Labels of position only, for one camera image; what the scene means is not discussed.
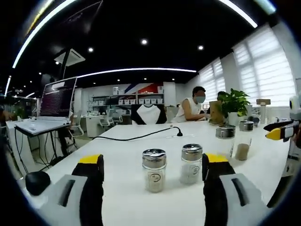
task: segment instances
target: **black ceiling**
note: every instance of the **black ceiling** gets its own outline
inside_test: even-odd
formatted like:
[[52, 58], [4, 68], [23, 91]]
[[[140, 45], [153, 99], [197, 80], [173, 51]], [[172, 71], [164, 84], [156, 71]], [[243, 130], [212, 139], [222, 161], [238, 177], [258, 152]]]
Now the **black ceiling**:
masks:
[[[39, 72], [58, 78], [60, 65], [54, 58], [73, 48], [86, 60], [66, 68], [65, 78], [105, 70], [136, 67], [168, 67], [199, 70], [230, 52], [233, 45], [254, 31], [236, 12], [218, 0], [114, 1], [77, 0], [47, 23], [27, 47], [16, 69], [14, 59], [24, 41], [22, 21], [37, 1], [22, 1], [19, 14], [8, 26], [4, 55], [1, 56], [0, 85], [24, 89], [24, 96], [40, 89]], [[258, 25], [268, 17], [252, 0], [232, 0]], [[148, 45], [140, 40], [146, 38]], [[187, 82], [195, 76], [184, 72], [120, 72], [80, 79], [81, 87], [120, 83], [172, 81]]]

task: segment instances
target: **laptop screen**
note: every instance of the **laptop screen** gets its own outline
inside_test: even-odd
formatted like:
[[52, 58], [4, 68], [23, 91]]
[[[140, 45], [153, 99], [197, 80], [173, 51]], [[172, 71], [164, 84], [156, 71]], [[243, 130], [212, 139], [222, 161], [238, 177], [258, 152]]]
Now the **laptop screen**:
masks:
[[71, 78], [47, 84], [41, 100], [40, 116], [69, 118], [76, 80]]

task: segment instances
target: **metal lid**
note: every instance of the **metal lid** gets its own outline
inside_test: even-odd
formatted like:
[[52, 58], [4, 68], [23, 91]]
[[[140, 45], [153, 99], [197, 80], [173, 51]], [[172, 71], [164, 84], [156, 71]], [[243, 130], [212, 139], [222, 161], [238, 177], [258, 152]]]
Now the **metal lid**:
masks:
[[231, 139], [235, 137], [235, 126], [222, 125], [216, 128], [215, 136], [220, 139]]
[[241, 121], [239, 123], [239, 130], [244, 132], [253, 131], [254, 122], [252, 121]]
[[184, 145], [182, 148], [182, 159], [187, 161], [198, 161], [202, 158], [203, 148], [198, 144]]
[[158, 169], [166, 165], [166, 152], [161, 149], [148, 149], [142, 153], [142, 165]]

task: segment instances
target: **green leaves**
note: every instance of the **green leaves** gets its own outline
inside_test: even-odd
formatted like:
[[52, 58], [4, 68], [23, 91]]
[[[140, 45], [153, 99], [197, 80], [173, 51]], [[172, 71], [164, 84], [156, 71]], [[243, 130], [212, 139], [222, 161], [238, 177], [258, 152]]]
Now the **green leaves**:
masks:
[[243, 91], [231, 89], [231, 93], [219, 95], [219, 100], [222, 101], [222, 113], [225, 117], [230, 112], [238, 112], [239, 116], [247, 115], [246, 105], [250, 102], [247, 101], [248, 95]]

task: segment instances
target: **white tank top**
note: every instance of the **white tank top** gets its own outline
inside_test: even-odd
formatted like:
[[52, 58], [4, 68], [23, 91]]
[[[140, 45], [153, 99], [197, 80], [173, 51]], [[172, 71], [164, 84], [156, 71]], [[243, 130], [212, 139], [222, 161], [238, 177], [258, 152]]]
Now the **white tank top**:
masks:
[[[202, 109], [202, 104], [196, 104], [193, 101], [192, 97], [186, 98], [185, 100], [189, 101], [190, 104], [190, 108], [191, 108], [191, 114], [199, 114], [201, 109]], [[184, 115], [184, 109], [182, 107], [182, 103], [179, 106], [179, 111], [178, 114], [174, 117], [174, 119], [172, 119], [171, 122], [185, 122], [187, 121]]]

